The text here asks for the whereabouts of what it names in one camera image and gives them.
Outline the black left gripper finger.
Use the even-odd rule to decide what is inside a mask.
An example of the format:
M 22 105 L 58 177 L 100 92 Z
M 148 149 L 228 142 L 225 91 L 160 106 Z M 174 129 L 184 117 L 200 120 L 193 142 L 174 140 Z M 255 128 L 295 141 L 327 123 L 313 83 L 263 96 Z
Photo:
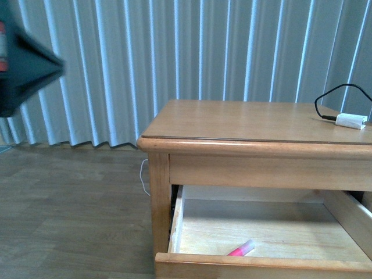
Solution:
M 64 61 L 18 26 L 9 1 L 1 1 L 1 117 L 63 73 Z

